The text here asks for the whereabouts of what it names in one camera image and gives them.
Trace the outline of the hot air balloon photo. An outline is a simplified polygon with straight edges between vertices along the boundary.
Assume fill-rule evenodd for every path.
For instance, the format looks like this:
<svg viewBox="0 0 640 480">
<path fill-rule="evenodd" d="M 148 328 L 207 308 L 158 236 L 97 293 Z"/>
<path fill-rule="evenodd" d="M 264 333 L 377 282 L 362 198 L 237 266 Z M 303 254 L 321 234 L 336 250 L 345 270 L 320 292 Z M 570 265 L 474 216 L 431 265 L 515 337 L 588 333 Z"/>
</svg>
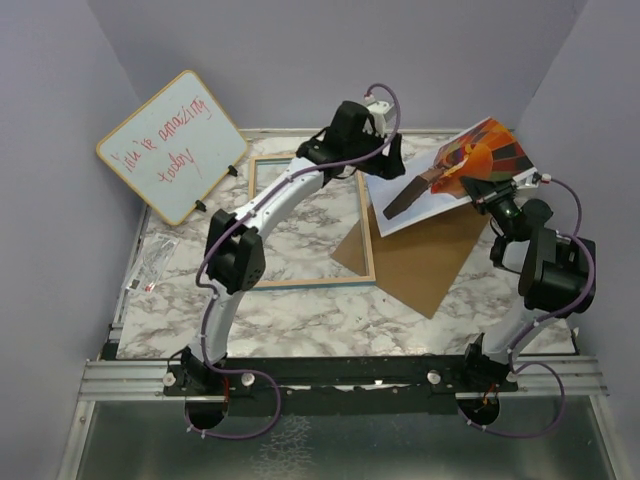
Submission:
<svg viewBox="0 0 640 480">
<path fill-rule="evenodd" d="M 393 180 L 366 174 L 367 189 L 382 237 L 470 202 L 461 179 L 525 184 L 536 172 L 507 127 L 488 117 L 436 149 L 405 162 Z"/>
</svg>

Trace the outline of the brown cardboard backing board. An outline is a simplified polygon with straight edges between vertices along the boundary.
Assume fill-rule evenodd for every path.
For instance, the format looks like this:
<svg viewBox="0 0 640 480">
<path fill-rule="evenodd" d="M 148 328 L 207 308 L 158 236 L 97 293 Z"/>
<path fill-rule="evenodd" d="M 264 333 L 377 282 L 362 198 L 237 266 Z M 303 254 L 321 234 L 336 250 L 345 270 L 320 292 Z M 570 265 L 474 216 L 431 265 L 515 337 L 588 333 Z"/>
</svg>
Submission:
<svg viewBox="0 0 640 480">
<path fill-rule="evenodd" d="M 470 205 L 382 237 L 367 211 L 376 286 L 431 319 L 488 224 Z"/>
</svg>

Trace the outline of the blue wooden photo frame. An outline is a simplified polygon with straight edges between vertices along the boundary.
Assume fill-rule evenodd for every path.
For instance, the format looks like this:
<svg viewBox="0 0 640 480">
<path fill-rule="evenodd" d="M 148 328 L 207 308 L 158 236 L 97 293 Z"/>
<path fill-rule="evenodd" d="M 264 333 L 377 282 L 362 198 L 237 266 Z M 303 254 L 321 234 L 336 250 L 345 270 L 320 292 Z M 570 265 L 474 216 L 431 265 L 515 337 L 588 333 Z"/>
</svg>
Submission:
<svg viewBox="0 0 640 480">
<path fill-rule="evenodd" d="M 333 180 L 298 204 L 265 241 L 266 271 L 260 290 L 364 286 L 376 282 L 363 176 Z M 331 258 L 349 232 L 363 269 L 352 272 Z"/>
</svg>

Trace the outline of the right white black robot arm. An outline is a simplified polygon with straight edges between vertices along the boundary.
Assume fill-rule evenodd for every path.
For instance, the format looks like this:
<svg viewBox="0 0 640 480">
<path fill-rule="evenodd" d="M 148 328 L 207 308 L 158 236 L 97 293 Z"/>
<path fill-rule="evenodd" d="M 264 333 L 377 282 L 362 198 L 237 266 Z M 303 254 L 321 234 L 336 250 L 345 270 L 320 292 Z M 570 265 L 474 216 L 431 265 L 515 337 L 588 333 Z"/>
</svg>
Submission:
<svg viewBox="0 0 640 480">
<path fill-rule="evenodd" d="M 596 294 L 596 243 L 574 232 L 561 233 L 546 223 L 551 207 L 543 200 L 515 201 L 513 180 L 469 176 L 461 185 L 482 215 L 490 215 L 500 234 L 490 250 L 493 265 L 519 275 L 519 300 L 509 313 L 468 345 L 459 367 L 461 383 L 481 391 L 500 384 L 517 356 L 546 326 L 585 312 Z"/>
</svg>

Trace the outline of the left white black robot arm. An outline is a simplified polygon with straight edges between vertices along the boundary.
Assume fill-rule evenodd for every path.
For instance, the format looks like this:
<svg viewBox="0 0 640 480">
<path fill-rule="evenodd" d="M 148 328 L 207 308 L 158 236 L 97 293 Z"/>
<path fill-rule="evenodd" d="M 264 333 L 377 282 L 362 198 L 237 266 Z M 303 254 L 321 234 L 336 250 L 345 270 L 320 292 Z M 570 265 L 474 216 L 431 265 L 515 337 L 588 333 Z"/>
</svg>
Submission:
<svg viewBox="0 0 640 480">
<path fill-rule="evenodd" d="M 233 213 L 218 210 L 211 218 L 205 254 L 196 273 L 197 287 L 209 293 L 199 329 L 180 358 L 186 382 L 206 395 L 226 374 L 230 329 L 244 294 L 266 268 L 264 243 L 301 202 L 351 167 L 384 180 L 405 171 L 401 156 L 401 119 L 397 101 L 367 93 L 363 102 L 344 101 L 329 126 L 296 150 L 282 174 Z"/>
</svg>

